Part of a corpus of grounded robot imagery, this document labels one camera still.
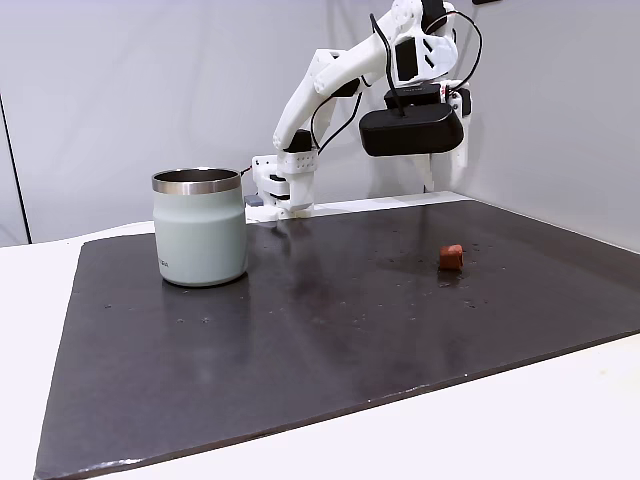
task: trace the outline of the wire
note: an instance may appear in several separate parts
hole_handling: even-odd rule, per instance
[[[322,107],[324,107],[327,103],[329,103],[331,100],[333,100],[335,97],[331,96],[329,98],[327,98],[324,102],[322,102],[320,105],[318,105],[318,108],[316,108],[316,111],[313,112],[313,115],[311,115],[311,138],[313,139],[313,143],[315,144],[316,148],[320,148],[320,144],[318,143],[318,140],[316,139],[316,134],[313,131],[313,124],[315,123],[316,120],[316,114],[320,111],[320,109]]]
[[[364,78],[364,75],[362,75],[360,78],[362,79],[362,82],[365,84],[365,86],[367,88],[371,88],[371,85],[369,85],[367,80]],[[315,124],[315,120],[316,120],[316,115],[317,115],[317,113],[320,111],[320,109],[322,107],[324,107],[327,103],[329,103],[334,98],[336,98],[336,97],[331,96],[331,97],[327,98],[324,102],[322,102],[320,105],[318,105],[318,108],[316,108],[316,111],[313,112],[313,115],[311,116],[311,138],[313,139],[313,144],[316,146],[316,148],[318,150],[322,150],[322,149],[320,148],[320,144],[318,144],[318,139],[316,138],[316,132],[314,131],[314,124]],[[359,103],[360,102],[358,101],[358,103],[356,104],[357,105],[356,106],[356,112],[358,111],[357,109],[360,106]]]
[[[0,95],[0,113],[2,114],[2,120],[4,123],[4,133],[7,136],[7,145],[9,146],[9,156],[11,157],[11,166],[13,167],[13,178],[16,181],[16,190],[18,192],[18,201],[20,202],[20,212],[22,213],[22,223],[24,223],[24,231],[27,235],[27,242],[29,245],[33,244],[31,238],[31,229],[29,228],[29,220],[27,219],[27,210],[24,206],[24,198],[22,197],[22,188],[20,187],[20,180],[18,179],[18,168],[16,167],[16,160],[13,156],[13,147],[11,146],[11,137],[9,137],[9,126],[7,124],[7,116],[4,113],[4,103],[2,102],[2,96]]]
[[[469,75],[467,75],[467,77],[462,80],[457,86],[453,87],[451,89],[451,92],[457,92],[458,90],[460,90],[463,85],[465,83],[467,83],[469,80],[471,80],[471,77],[473,77],[473,74],[476,73],[476,69],[478,68],[478,64],[480,63],[480,57],[482,55],[482,32],[480,32],[480,29],[478,28],[478,26],[475,24],[475,22],[473,21],[473,19],[471,19],[470,17],[468,17],[467,15],[465,15],[462,12],[458,12],[457,10],[452,10],[450,12],[445,13],[444,15],[442,15],[439,18],[436,18],[431,25],[429,25],[427,28],[425,28],[425,32],[428,32],[429,30],[431,30],[431,28],[433,28],[433,26],[438,23],[440,20],[448,17],[449,15],[460,15],[462,18],[464,18],[467,22],[469,22],[471,24],[471,26],[475,29],[476,33],[478,34],[478,39],[480,40],[480,46],[478,47],[478,56],[476,57],[476,61],[473,64],[473,68],[471,69],[471,72],[469,73]]]
[[[393,95],[393,99],[395,100],[396,105],[398,106],[398,111],[400,112],[400,115],[404,117],[404,108],[402,107],[402,103],[400,103],[400,97],[398,96],[396,87],[393,84],[393,78],[391,77],[391,46],[389,46],[389,41],[387,40],[387,37],[385,37],[384,33],[382,33],[382,30],[380,30],[380,25],[378,25],[378,22],[376,22],[376,17],[373,16],[373,13],[369,15],[369,18],[371,19],[371,25],[373,26],[373,30],[380,36],[380,38],[382,39],[382,43],[384,43],[384,48],[387,51],[387,67],[386,67],[387,82],[389,82],[389,88],[391,89],[391,94]]]
[[[331,142],[331,140],[333,140],[333,139],[334,139],[334,138],[336,138],[338,135],[340,135],[340,133],[342,133],[342,131],[343,131],[345,128],[347,128],[349,125],[351,125],[351,122],[353,122],[353,121],[355,120],[356,115],[358,115],[358,108],[360,108],[360,101],[361,101],[361,100],[362,100],[362,92],[360,92],[360,94],[358,95],[358,100],[356,101],[356,106],[355,106],[355,108],[353,109],[353,114],[351,115],[351,118],[350,118],[349,120],[347,120],[347,121],[345,122],[345,124],[344,124],[342,127],[340,127],[340,128],[338,129],[338,131],[337,131],[336,133],[334,133],[333,135],[331,135],[331,136],[329,137],[329,139],[328,139],[326,142],[324,142],[324,145],[322,145],[322,148],[320,148],[320,149],[318,150],[318,155],[320,155],[320,154],[322,153],[322,151],[323,151],[325,148],[327,148],[327,145],[329,145],[329,143]]]

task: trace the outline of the black slate board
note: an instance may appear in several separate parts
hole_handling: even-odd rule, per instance
[[[477,202],[249,237],[248,275],[204,290],[161,280],[152,235],[83,247],[37,479],[211,450],[640,329],[640,256]],[[439,273],[455,243],[464,273]]]

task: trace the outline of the mug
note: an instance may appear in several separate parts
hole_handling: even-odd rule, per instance
[[[153,176],[160,274],[184,287],[230,282],[247,269],[241,175],[193,168]]]

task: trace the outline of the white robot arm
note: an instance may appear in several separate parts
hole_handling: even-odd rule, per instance
[[[378,33],[374,32],[348,51],[316,51],[273,135],[277,155],[255,157],[252,162],[253,178],[265,206],[259,215],[261,219],[265,218],[265,211],[269,219],[288,218],[300,216],[301,212],[312,207],[319,145],[314,145],[308,130],[300,129],[315,112],[313,126],[309,130],[315,133],[313,140],[319,142],[329,127],[337,98],[360,94],[385,76],[389,56],[380,34],[386,37],[391,48],[392,84],[406,91],[411,90],[408,87],[430,83],[431,87],[436,87],[435,93],[439,96],[436,101],[448,103],[456,111],[465,132],[464,140],[452,156],[457,158],[455,163],[458,166],[466,164],[470,111],[463,117],[463,96],[449,95],[448,90],[460,82],[444,80],[432,84],[447,74],[458,60],[454,17],[446,15],[453,11],[453,5],[442,0],[396,0],[391,10],[377,22]],[[425,27],[429,24],[433,26],[427,34]],[[420,155],[419,158],[417,165],[427,185],[431,173],[425,159],[428,160],[430,155]]]

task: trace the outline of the gray wall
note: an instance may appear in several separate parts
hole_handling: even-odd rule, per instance
[[[390,0],[0,0],[0,81],[35,241],[151,218],[150,176],[242,169],[275,153],[282,109],[317,48],[351,48]],[[361,114],[382,107],[380,82]],[[334,128],[353,109],[344,100]],[[251,180],[246,190],[254,193]],[[371,160],[354,123],[326,150],[317,198],[421,191]]]
[[[0,247],[23,245],[27,234],[11,166],[5,125],[0,117]]]
[[[456,3],[485,36],[461,193],[640,251],[640,2]]]

